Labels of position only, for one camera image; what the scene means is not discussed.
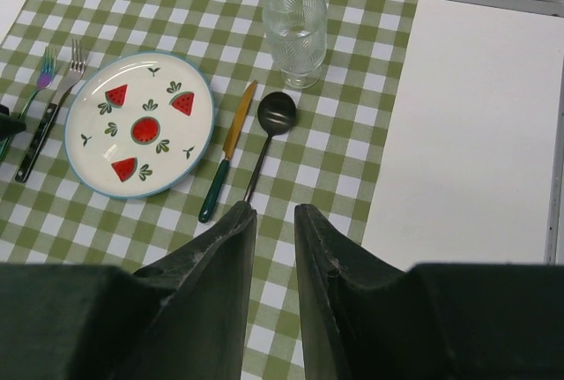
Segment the clear drinking glass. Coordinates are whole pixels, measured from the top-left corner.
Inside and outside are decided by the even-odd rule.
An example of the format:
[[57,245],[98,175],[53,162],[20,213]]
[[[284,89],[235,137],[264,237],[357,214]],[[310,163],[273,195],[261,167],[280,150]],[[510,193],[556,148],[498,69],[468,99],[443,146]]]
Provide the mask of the clear drinking glass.
[[325,0],[266,0],[262,20],[274,65],[284,83],[298,90],[314,85],[327,54]]

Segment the black spoon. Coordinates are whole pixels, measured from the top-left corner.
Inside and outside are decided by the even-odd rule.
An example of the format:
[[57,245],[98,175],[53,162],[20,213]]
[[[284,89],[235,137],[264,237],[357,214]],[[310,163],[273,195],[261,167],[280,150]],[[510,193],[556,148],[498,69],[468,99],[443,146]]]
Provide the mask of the black spoon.
[[257,110],[257,118],[261,128],[265,131],[267,138],[263,143],[262,150],[257,159],[255,168],[249,180],[248,188],[244,195],[244,201],[250,203],[255,192],[258,178],[263,166],[265,156],[268,152],[271,140],[286,134],[297,121],[297,108],[292,97],[284,92],[272,92],[267,94],[260,102]]

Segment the iridescent rainbow fork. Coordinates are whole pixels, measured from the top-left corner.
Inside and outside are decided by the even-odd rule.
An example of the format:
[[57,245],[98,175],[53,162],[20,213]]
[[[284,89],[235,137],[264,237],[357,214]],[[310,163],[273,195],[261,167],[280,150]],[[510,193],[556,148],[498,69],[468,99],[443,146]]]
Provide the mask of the iridescent rainbow fork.
[[[55,76],[55,68],[56,68],[56,52],[53,48],[45,48],[41,59],[41,71],[39,77],[37,78],[33,93],[26,100],[26,104],[21,109],[21,111],[17,115],[13,115],[13,116],[16,116],[19,120],[26,122],[26,113],[30,108],[36,95],[40,91],[47,89],[51,85],[52,80]],[[12,138],[8,138],[5,141],[1,142],[1,157],[4,156],[5,151],[8,148],[8,144],[10,143]]]

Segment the silver fork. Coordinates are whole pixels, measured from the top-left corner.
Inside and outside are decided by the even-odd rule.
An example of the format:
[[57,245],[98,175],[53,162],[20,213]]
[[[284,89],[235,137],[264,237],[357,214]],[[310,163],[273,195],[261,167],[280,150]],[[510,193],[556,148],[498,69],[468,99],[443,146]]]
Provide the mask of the silver fork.
[[25,183],[31,174],[33,166],[41,152],[41,148],[48,137],[49,130],[56,120],[63,97],[78,83],[85,73],[86,57],[87,52],[84,50],[82,41],[74,39],[72,41],[69,69],[59,82],[56,93],[51,102],[47,105],[37,130],[33,134],[26,154],[15,174],[14,180],[16,182]]

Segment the green handled knife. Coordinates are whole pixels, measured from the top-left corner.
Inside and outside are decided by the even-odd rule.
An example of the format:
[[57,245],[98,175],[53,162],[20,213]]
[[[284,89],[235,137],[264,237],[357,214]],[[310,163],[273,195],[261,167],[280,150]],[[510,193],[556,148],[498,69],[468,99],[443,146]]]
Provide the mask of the green handled knife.
[[254,98],[256,88],[257,81],[253,80],[241,97],[239,106],[234,115],[234,119],[226,134],[226,139],[222,146],[224,158],[219,163],[216,174],[211,182],[211,187],[209,188],[206,197],[204,198],[204,202],[198,214],[198,221],[201,223],[207,223],[211,219],[215,211],[215,207],[219,199],[219,194],[226,179],[230,161],[234,155],[234,149],[241,134],[241,129],[247,116],[250,103]]

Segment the white plate with strawberries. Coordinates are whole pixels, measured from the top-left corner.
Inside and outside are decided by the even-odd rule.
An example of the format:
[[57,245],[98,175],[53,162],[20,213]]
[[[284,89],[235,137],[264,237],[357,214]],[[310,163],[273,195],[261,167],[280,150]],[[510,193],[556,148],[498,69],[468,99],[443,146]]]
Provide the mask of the white plate with strawberries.
[[215,102],[201,71],[165,52],[139,52],[97,70],[77,92],[64,148],[77,178],[113,198],[171,188],[211,141]]

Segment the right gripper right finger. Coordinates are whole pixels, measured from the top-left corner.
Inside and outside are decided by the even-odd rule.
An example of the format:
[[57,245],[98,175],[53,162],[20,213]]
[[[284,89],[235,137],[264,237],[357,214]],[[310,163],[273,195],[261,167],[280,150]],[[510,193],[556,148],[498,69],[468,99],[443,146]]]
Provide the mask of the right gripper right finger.
[[306,204],[294,240],[307,378],[562,378],[561,267],[401,271]]

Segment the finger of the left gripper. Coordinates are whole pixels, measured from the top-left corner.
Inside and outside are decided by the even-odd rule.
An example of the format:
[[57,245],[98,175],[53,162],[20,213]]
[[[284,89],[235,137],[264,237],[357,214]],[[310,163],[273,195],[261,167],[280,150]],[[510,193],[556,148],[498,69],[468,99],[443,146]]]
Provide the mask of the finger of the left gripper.
[[10,110],[5,105],[1,104],[0,108],[0,141],[3,142],[25,131],[26,123],[10,115]]

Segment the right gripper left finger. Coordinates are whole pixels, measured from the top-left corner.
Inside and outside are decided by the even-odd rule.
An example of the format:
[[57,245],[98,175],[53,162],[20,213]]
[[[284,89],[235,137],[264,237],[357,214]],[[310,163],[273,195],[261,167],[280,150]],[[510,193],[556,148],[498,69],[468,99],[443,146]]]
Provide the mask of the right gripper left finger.
[[238,202],[132,273],[2,264],[2,378],[239,378],[255,241],[256,212]]

